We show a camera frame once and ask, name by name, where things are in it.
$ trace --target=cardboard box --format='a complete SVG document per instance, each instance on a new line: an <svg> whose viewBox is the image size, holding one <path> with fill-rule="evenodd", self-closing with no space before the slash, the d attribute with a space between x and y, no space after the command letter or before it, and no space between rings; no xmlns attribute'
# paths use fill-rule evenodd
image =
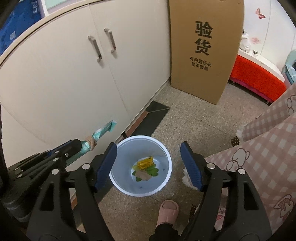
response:
<svg viewBox="0 0 296 241"><path fill-rule="evenodd" d="M217 104L244 21L243 0L169 0L172 86Z"/></svg>

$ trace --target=pink slipper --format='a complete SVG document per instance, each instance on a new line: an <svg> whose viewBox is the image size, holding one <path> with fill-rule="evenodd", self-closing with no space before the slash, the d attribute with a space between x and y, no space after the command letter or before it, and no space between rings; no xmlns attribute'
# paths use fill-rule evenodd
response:
<svg viewBox="0 0 296 241"><path fill-rule="evenodd" d="M179 214L179 206L172 200L165 200L160 206L157 225L169 223L174 225Z"/></svg>

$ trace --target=metal rivet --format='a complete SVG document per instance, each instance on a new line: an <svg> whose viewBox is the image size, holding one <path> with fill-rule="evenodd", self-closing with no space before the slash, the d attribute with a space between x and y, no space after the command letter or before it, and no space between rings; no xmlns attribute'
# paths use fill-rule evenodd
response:
<svg viewBox="0 0 296 241"><path fill-rule="evenodd" d="M53 175L56 175L56 174L58 174L58 173L59 173L59 169L56 168L56 169L53 169L53 170L52 170L52 174L53 174Z"/></svg>
<svg viewBox="0 0 296 241"><path fill-rule="evenodd" d="M242 174L242 175L246 173L246 171L242 168L238 169L238 172L239 172L239 174Z"/></svg>
<svg viewBox="0 0 296 241"><path fill-rule="evenodd" d="M87 170L87 169L89 169L91 166L90 166L90 164L88 164L88 163L85 163L85 164L83 164L82 165L82 169L84 169L84 170Z"/></svg>
<svg viewBox="0 0 296 241"><path fill-rule="evenodd" d="M214 163L208 163L207 164L207 167L209 168L209 169L214 169L216 166L215 166L215 164Z"/></svg>

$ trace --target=cabinet handle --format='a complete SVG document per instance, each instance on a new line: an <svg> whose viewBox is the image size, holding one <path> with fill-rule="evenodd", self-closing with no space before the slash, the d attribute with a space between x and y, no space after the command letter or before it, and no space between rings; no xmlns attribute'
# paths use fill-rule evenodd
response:
<svg viewBox="0 0 296 241"><path fill-rule="evenodd" d="M104 29L105 32L108 32L110 35L110 39L111 39L111 43L112 43L112 50L111 53L113 53L116 50L116 46L115 46L115 42L114 42L114 38L113 38L113 34L112 31L108 28Z"/></svg>
<svg viewBox="0 0 296 241"><path fill-rule="evenodd" d="M94 48L96 49L96 52L97 52L98 57L99 57L99 58L97 59L97 62L100 62L101 59L102 59L102 55L101 55L101 52L100 52L100 49L99 49L99 47L98 47L98 44L97 44L97 42L96 42L95 37L89 35L87 38L88 38L90 41L92 41L92 43L93 43L93 45L94 45Z"/></svg>

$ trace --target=blue plastic bag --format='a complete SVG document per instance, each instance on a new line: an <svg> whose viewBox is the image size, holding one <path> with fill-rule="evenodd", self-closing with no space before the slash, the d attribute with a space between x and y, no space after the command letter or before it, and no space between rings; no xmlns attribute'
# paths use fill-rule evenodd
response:
<svg viewBox="0 0 296 241"><path fill-rule="evenodd" d="M22 0L0 30L0 55L27 28L41 19L37 0Z"/></svg>

